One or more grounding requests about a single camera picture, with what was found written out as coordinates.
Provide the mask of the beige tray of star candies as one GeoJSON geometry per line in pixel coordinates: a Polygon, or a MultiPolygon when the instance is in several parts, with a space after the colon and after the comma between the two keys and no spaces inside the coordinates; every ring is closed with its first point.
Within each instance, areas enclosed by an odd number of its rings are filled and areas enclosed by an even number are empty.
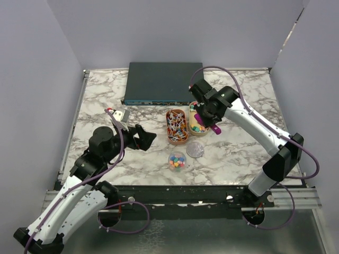
{"type": "Polygon", "coordinates": [[[192,135],[205,136],[207,135],[209,129],[200,125],[195,119],[194,116],[197,114],[196,110],[194,109],[195,104],[197,104],[196,101],[189,104],[189,130],[192,135]]]}

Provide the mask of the clear plastic jar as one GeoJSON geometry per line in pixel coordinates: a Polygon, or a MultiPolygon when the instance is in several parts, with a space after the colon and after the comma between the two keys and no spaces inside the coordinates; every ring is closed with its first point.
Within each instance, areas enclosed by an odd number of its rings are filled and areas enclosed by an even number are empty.
{"type": "Polygon", "coordinates": [[[185,154],[179,151],[173,151],[168,156],[168,164],[171,171],[180,172],[187,166],[185,154]]]}

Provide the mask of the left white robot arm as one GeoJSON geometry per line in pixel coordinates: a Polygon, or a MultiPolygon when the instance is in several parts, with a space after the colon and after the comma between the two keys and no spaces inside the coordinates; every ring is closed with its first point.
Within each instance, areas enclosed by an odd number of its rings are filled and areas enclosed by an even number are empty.
{"type": "Polygon", "coordinates": [[[122,160],[125,148],[146,151],[156,136],[139,124],[95,129],[55,198],[33,223],[15,231],[24,253],[61,253],[69,237],[94,213],[113,207],[121,213],[122,206],[136,204],[132,197],[121,199],[116,187],[99,179],[122,160]]]}

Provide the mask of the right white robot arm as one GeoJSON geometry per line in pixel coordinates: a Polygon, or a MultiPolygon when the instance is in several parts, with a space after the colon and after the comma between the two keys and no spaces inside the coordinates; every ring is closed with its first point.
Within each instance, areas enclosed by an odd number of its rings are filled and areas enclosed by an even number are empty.
{"type": "Polygon", "coordinates": [[[242,102],[240,95],[230,86],[217,91],[204,79],[199,80],[189,89],[197,104],[195,119],[205,128],[219,135],[221,129],[217,123],[226,118],[245,130],[266,152],[270,159],[263,165],[262,171],[249,183],[243,194],[244,203],[255,207],[263,199],[263,194],[276,183],[283,181],[301,158],[300,146],[304,138],[296,133],[276,127],[263,116],[257,119],[257,111],[242,102]]]}

